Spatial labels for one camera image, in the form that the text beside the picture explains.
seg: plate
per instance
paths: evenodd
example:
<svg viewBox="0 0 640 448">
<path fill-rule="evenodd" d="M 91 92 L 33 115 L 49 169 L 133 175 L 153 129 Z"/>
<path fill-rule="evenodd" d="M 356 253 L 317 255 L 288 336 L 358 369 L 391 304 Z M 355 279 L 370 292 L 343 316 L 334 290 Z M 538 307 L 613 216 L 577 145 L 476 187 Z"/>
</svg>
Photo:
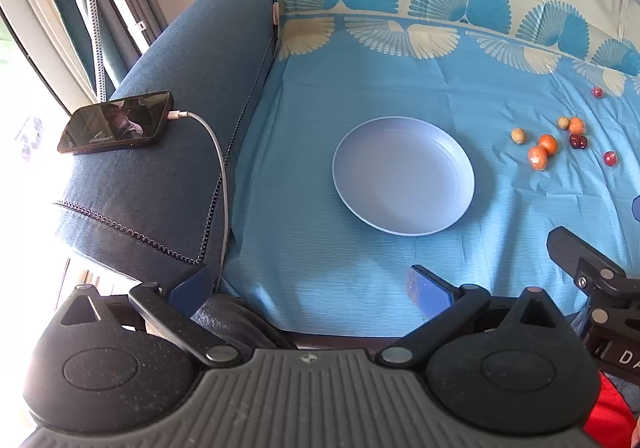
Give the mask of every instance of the plate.
<svg viewBox="0 0 640 448">
<path fill-rule="evenodd" d="M 474 171 L 462 147 L 410 117 L 356 126 L 335 149 L 332 173 L 344 204 L 394 235 L 441 231 L 465 214 L 474 195 Z"/>
</svg>

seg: cherry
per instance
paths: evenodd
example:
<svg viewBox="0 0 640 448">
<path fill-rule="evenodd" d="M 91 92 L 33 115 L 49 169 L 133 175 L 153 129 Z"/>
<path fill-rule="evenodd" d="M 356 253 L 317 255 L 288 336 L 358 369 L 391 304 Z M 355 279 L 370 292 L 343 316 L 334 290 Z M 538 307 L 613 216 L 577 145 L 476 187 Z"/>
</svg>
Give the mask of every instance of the cherry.
<svg viewBox="0 0 640 448">
<path fill-rule="evenodd" d="M 569 144 L 571 145 L 571 148 L 574 148 L 576 150 L 577 149 L 584 150 L 585 148 L 587 148 L 587 145 L 589 144 L 589 142 L 587 141 L 587 138 L 584 135 L 572 133 L 569 136 Z"/>
<path fill-rule="evenodd" d="M 577 150 L 580 147 L 580 134 L 572 133 L 569 136 L 569 144 L 571 145 L 571 148 Z"/>
<path fill-rule="evenodd" d="M 616 164 L 618 164 L 618 156 L 616 155 L 615 152 L 609 151 L 606 152 L 604 154 L 604 156 L 602 157 L 602 159 L 604 160 L 604 163 L 607 166 L 615 166 Z"/>
</svg>

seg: blue sofa armrest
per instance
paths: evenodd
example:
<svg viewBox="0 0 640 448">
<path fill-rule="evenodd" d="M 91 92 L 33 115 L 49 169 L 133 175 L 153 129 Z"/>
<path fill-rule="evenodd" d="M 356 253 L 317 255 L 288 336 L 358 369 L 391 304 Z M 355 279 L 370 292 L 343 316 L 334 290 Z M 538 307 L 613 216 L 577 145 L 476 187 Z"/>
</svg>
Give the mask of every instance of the blue sofa armrest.
<svg viewBox="0 0 640 448">
<path fill-rule="evenodd" d="M 242 139 L 273 62 L 272 4 L 196 0 L 113 95 L 168 90 L 175 110 L 203 117 L 226 149 L 230 193 Z M 166 284 L 182 277 L 170 302 L 192 315 L 219 271 L 219 177 L 206 131 L 191 119 L 171 122 L 151 147 L 75 157 L 63 198 L 77 206 L 60 208 L 57 235 L 79 255 L 139 281 Z M 203 262 L 205 269 L 183 276 Z"/>
</svg>

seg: blue gripper pad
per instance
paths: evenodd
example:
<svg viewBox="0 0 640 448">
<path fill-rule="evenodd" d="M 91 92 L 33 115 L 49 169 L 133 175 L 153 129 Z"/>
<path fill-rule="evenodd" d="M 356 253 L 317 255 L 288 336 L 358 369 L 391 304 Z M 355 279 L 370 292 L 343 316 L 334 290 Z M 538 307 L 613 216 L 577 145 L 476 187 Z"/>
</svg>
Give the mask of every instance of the blue gripper pad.
<svg viewBox="0 0 640 448">
<path fill-rule="evenodd" d="M 426 322 L 451 307 L 462 291 L 421 265 L 412 265 L 406 274 L 406 294 Z"/>
<path fill-rule="evenodd" d="M 631 204 L 631 212 L 633 213 L 636 221 L 640 222 L 640 195 L 634 198 L 634 201 Z"/>
</svg>

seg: screw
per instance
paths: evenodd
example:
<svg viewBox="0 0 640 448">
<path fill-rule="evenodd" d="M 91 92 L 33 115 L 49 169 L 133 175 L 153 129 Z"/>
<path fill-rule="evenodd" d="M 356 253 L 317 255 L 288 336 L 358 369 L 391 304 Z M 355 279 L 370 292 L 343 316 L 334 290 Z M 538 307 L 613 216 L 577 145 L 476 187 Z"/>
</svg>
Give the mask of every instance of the screw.
<svg viewBox="0 0 640 448">
<path fill-rule="evenodd" d="M 149 289 L 151 292 L 158 293 L 160 290 L 160 284 L 158 282 L 143 282 L 140 284 L 140 287 L 144 287 Z"/>
<path fill-rule="evenodd" d="M 594 309 L 591 312 L 591 319 L 596 323 L 606 323 L 609 315 L 604 309 Z"/>
<path fill-rule="evenodd" d="M 217 345 L 210 348 L 206 354 L 208 359 L 216 363 L 232 362 L 239 355 L 239 352 L 231 345 Z"/>
<path fill-rule="evenodd" d="M 399 365 L 410 362 L 414 353 L 404 347 L 387 347 L 380 353 L 380 357 L 387 363 Z"/>
</svg>

